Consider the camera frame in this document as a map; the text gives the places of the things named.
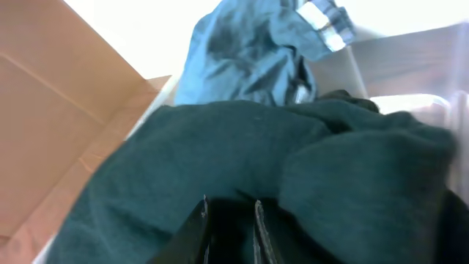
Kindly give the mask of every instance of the white wall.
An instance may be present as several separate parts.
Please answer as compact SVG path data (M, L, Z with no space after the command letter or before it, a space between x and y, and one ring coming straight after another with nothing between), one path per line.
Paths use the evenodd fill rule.
M219 1L65 0L144 78L181 70L193 27ZM469 0L336 2L357 25L378 36L449 26L469 17Z

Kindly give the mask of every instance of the dark green fabric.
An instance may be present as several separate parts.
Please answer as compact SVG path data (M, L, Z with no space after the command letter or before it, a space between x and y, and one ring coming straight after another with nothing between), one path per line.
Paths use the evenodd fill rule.
M246 208L265 197L344 263L469 263L451 134L348 101L160 108L89 181L48 262L144 263L206 194L229 201L216 229L244 246L219 263L253 262Z

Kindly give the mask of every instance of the plaid cuff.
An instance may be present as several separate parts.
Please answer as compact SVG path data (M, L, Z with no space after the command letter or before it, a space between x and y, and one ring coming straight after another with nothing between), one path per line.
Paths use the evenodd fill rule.
M355 38L353 25L344 8L331 0L298 0L296 10L318 31L324 44L331 51L339 51Z

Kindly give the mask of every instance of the black object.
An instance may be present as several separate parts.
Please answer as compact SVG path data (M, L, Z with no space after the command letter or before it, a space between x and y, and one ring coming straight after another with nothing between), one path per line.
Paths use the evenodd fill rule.
M341 263L310 239L275 201L257 201L254 213L254 263Z
M164 249L148 263L207 264L210 245L209 201L200 201Z

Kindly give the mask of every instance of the clothing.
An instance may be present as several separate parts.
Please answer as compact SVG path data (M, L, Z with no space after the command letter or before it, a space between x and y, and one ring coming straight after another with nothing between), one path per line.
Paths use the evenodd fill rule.
M451 133L338 94L158 109L96 171L48 263L144 263L204 195L214 263L253 262L264 198L343 263L469 263L468 208L445 187Z
M174 103L311 102L317 88L306 61L353 37L347 13L330 0L223 0L193 30Z

